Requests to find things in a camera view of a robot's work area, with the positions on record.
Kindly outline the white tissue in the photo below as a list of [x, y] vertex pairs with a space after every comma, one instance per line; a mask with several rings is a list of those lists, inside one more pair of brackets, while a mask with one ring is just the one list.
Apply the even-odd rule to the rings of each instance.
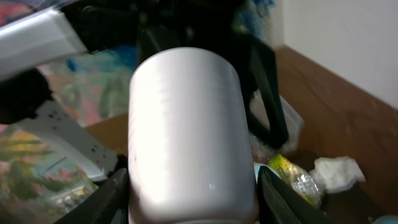
[[365, 182], [366, 178], [357, 162], [348, 157], [320, 157], [314, 162], [315, 168], [310, 175], [328, 194], [344, 192], [357, 182]]

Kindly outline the yellow snack wrapper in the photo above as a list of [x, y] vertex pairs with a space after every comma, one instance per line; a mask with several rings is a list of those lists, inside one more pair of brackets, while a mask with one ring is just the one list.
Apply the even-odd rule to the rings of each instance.
[[280, 178], [291, 186], [312, 206], [319, 208], [324, 196], [323, 187], [304, 169], [290, 162], [281, 154], [275, 155], [268, 163]]

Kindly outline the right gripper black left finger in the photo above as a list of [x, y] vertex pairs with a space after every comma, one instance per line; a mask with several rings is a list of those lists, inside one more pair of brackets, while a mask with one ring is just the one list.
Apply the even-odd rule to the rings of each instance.
[[129, 176], [119, 169], [83, 203], [55, 224], [128, 224]]

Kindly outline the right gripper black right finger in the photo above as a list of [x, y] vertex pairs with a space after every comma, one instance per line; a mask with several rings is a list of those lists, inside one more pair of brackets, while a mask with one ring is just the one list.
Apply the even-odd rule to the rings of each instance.
[[260, 224], [333, 224], [334, 221], [311, 206], [275, 176], [260, 176], [257, 184]]

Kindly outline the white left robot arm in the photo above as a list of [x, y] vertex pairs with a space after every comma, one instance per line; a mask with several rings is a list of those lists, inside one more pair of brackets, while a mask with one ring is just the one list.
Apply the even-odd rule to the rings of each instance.
[[145, 60], [163, 50], [198, 47], [228, 60], [244, 103], [259, 91], [269, 126], [247, 112], [250, 132], [274, 149], [289, 132], [279, 98], [275, 52], [232, 27], [241, 1], [47, 1], [1, 27], [1, 79], [38, 75], [38, 66], [69, 55], [130, 45]]

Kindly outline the pink cup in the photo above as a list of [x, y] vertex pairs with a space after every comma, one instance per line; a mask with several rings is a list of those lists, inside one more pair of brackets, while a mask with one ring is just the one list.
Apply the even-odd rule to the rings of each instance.
[[130, 81], [131, 223], [254, 223], [256, 180], [234, 67], [208, 50], [157, 53]]

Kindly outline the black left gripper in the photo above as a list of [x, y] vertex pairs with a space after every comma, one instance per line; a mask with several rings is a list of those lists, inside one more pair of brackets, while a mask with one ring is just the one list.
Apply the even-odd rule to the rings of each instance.
[[289, 138], [279, 98], [275, 52], [251, 34], [233, 29], [241, 1], [82, 0], [61, 7], [89, 52], [120, 45], [138, 49], [143, 61], [176, 47], [210, 50], [236, 69], [245, 105], [259, 91], [269, 120], [266, 129], [247, 112], [248, 128], [273, 148]]

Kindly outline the light blue cup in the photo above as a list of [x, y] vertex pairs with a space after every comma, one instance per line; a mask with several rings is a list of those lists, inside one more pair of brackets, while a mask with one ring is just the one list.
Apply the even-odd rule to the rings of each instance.
[[275, 176], [281, 179], [281, 176], [269, 165], [263, 163], [254, 163], [254, 173], [256, 177], [256, 183], [259, 183], [260, 176], [262, 174], [268, 176]]

